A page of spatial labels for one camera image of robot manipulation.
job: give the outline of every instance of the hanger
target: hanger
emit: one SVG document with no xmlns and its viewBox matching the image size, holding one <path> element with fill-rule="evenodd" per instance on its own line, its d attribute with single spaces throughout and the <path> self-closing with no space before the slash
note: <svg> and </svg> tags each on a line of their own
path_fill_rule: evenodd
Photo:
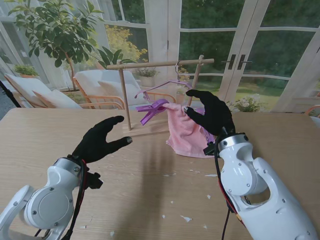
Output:
<svg viewBox="0 0 320 240">
<path fill-rule="evenodd" d="M 159 87 L 162 87 L 163 85 L 166 85 L 166 84 L 169 84 L 169 83 L 184 85 L 184 86 L 186 86 L 186 87 L 190 90 L 192 87 L 191 87 L 191 85 L 190 85 L 188 82 L 186 82 L 186 81 L 180 81 L 180 76 L 179 76 L 179 73 L 178 73 L 178 70 L 177 70 L 177 67 L 178 67 L 178 64 L 180 63 L 180 61 L 181 61 L 181 60 L 177 61 L 176 64 L 175 64 L 175 66 L 174 66 L 174 70 L 175 70 L 175 72 L 176 72 L 176 80 L 169 80 L 169 81 L 166 81 L 166 82 L 164 82 L 164 83 L 162 83 L 162 84 L 160 84 L 160 85 L 157 85 L 157 86 L 148 88 L 148 89 L 146 89 L 146 90 L 141 90 L 141 91 L 139 91 L 139 92 L 134 96 L 134 98 L 136 99 L 139 94 L 143 94 L 143 95 L 144 95 L 144 96 L 143 96 L 144 99 L 146 99 L 147 101 L 150 101 L 150 102 L 154 102 L 154 101 L 152 101 L 152 100 L 150 99 L 150 97 L 148 96 L 148 93 L 147 93 L 147 92 L 150 91 L 150 90 L 153 90 L 153 89 L 157 89 L 157 88 L 159 88 Z"/>
</svg>

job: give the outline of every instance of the purple clothespin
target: purple clothespin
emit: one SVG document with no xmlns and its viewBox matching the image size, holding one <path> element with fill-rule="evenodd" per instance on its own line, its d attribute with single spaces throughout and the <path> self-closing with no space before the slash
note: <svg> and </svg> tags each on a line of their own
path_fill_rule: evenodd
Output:
<svg viewBox="0 0 320 240">
<path fill-rule="evenodd" d="M 162 113 L 167 108 L 163 104 L 168 104 L 168 100 L 161 98 L 150 105 L 137 106 L 135 109 L 138 112 L 148 112 L 140 121 L 142 126 L 145 125 L 153 116 Z"/>
<path fill-rule="evenodd" d="M 195 111 L 200 113 L 200 114 L 202 114 L 202 115 L 205 114 L 205 108 L 204 107 L 199 107 Z M 205 135 L 205 138 L 206 138 L 206 141 L 207 141 L 208 144 L 209 143 L 215 143 L 216 140 L 215 140 L 214 136 L 211 133 L 209 133 L 207 130 L 205 130 L 204 127 L 203 127 L 203 133 Z"/>
</svg>

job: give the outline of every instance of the pink towel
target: pink towel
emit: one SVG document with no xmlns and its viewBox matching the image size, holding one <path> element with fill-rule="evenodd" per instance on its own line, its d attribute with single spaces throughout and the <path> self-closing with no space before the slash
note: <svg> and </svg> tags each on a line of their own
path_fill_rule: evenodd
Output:
<svg viewBox="0 0 320 240">
<path fill-rule="evenodd" d="M 165 103 L 163 106 L 167 108 L 170 131 L 170 137 L 166 143 L 175 153 L 193 158 L 212 158 L 203 152 L 207 147 L 203 128 L 188 117 L 181 105 Z"/>
</svg>

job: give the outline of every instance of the clothes drying rack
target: clothes drying rack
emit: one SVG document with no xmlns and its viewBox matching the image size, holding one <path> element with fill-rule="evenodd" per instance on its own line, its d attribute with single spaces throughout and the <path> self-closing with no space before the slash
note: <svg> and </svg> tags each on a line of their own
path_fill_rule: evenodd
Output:
<svg viewBox="0 0 320 240">
<path fill-rule="evenodd" d="M 117 64 L 115 65 L 108 65 L 106 67 L 107 70 L 118 70 L 119 76 L 121 80 L 121 88 L 123 92 L 123 100 L 124 100 L 124 107 L 125 107 L 125 114 L 127 119 L 127 126 L 123 127 L 124 133 L 129 133 L 131 136 L 134 135 L 146 135 L 152 133 L 160 133 L 160 132 L 167 132 L 169 131 L 168 128 L 168 121 L 161 121 L 161 120 L 154 120 L 148 122 L 145 126 L 141 126 L 139 124 L 131 124 L 130 121 L 130 112 L 128 107 L 128 99 L 127 99 L 127 91 L 126 91 L 126 84 L 125 84 L 125 76 L 124 76 L 124 69 L 137 69 L 137 68 L 154 68 L 154 67 L 168 67 L 168 66 L 183 66 L 183 65 L 196 65 L 193 82 L 192 82 L 192 89 L 196 87 L 198 82 L 198 77 L 201 71 L 202 65 L 205 64 L 213 64 L 215 60 L 213 58 L 204 59 L 203 55 L 199 56 L 199 59 L 195 60 L 179 60 L 177 61 L 162 61 L 162 62 L 146 62 L 146 63 L 126 63 L 122 64 L 121 60 L 118 60 Z M 188 98 L 187 106 L 190 106 L 192 102 L 192 97 Z"/>
</svg>

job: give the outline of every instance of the table surface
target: table surface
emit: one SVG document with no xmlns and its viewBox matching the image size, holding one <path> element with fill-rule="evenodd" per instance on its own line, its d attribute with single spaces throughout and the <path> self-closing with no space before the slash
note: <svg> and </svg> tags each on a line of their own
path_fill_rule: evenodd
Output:
<svg viewBox="0 0 320 240">
<path fill-rule="evenodd" d="M 0 121 L 0 210 L 24 185 L 36 189 L 44 186 L 49 166 L 70 154 L 94 124 L 116 115 L 125 113 L 123 110 L 12 109 Z M 142 116 L 131 113 L 133 122 Z M 164 112 L 157 117 L 167 115 Z M 272 165 L 307 211 L 319 234 L 319 129 L 306 115 L 294 113 L 238 112 L 233 119 L 237 132 L 245 132 L 253 144 L 253 156 L 262 157 Z M 107 139 L 120 137 L 122 126 L 118 124 Z M 168 138 L 168 132 L 133 137 L 129 146 L 89 165 L 91 172 L 101 174 L 104 184 L 101 189 L 85 192 L 72 239 L 221 238 L 226 202 L 218 179 L 205 176 L 216 174 L 213 158 L 176 155 L 166 145 Z M 192 220 L 186 222 L 181 216 Z M 37 231 L 19 219 L 14 221 L 12 229 L 30 235 Z M 231 215 L 225 239 L 251 237 Z"/>
</svg>

